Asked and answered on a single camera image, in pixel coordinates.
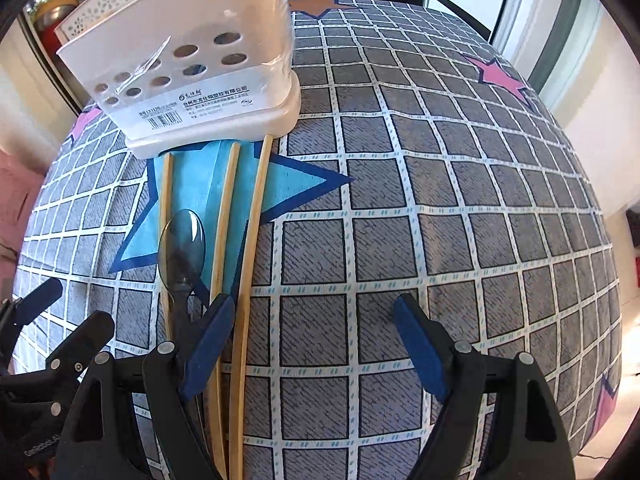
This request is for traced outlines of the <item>plain bamboo chopstick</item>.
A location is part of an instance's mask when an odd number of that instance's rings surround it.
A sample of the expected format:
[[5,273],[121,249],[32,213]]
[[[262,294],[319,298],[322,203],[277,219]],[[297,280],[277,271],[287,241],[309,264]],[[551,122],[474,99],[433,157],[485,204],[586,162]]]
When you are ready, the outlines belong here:
[[230,377],[229,478],[231,480],[243,479],[245,379],[248,329],[250,328],[250,290],[252,289],[259,220],[262,214],[262,200],[264,199],[272,142],[273,136],[265,136],[264,140],[262,140],[252,201],[250,202],[250,214],[247,220],[239,280]]
[[[222,292],[224,284],[224,259],[226,258],[226,245],[228,225],[230,219],[232,194],[236,168],[241,145],[233,142],[230,146],[227,160],[224,185],[222,186],[220,206],[218,210],[217,229],[215,236],[215,250],[212,266],[212,279],[210,280],[210,298],[215,299]],[[226,452],[224,452],[224,427],[222,426],[222,396],[221,396],[221,365],[217,360],[209,377],[207,385],[207,420],[209,428],[209,443],[212,448],[214,465],[221,475],[227,478]]]
[[158,273],[162,280],[160,290],[160,304],[163,308],[164,325],[166,338],[171,339],[174,333],[174,324],[171,321],[171,298],[166,286],[167,278],[167,234],[166,230],[171,220],[171,199],[172,199],[172,173],[174,172],[174,155],[167,153],[163,158],[162,184],[160,185],[160,244],[158,244]]

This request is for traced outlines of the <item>black-handled spoon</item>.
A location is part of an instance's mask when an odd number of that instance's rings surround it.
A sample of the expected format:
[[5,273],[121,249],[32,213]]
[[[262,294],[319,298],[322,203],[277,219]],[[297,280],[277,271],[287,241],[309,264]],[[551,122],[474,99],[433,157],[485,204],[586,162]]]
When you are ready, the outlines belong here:
[[166,286],[171,298],[171,340],[178,350],[178,325],[190,318],[189,297],[200,281],[205,260],[205,232],[200,217],[191,209],[180,209],[167,230]]

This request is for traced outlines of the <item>grey checked tablecloth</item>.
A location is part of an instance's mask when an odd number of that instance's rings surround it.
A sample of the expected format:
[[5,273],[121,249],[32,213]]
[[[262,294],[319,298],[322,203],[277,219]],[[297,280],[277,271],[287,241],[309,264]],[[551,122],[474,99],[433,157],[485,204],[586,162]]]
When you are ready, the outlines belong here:
[[[570,479],[620,382],[608,233],[570,140],[474,30],[407,3],[290,6],[294,129],[273,138],[246,357],[243,479]],[[111,341],[79,376],[51,479],[222,479],[207,385],[180,396],[158,273],[163,158],[171,214],[205,232],[191,321],[209,305],[218,210],[241,145],[224,284],[234,324],[218,358],[229,478],[232,346],[260,141],[138,159],[100,114],[65,140],[27,207],[16,300],[61,298],[25,326],[14,374],[43,370],[92,312]],[[393,320],[410,294],[462,366],[427,393]]]

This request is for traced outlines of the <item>cream plastic utensil holder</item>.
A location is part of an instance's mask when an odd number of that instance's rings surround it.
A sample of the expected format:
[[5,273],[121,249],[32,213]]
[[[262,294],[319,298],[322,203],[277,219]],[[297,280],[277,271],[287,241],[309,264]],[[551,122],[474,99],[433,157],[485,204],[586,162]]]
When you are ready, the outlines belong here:
[[299,118],[288,0],[134,0],[58,55],[138,159]]

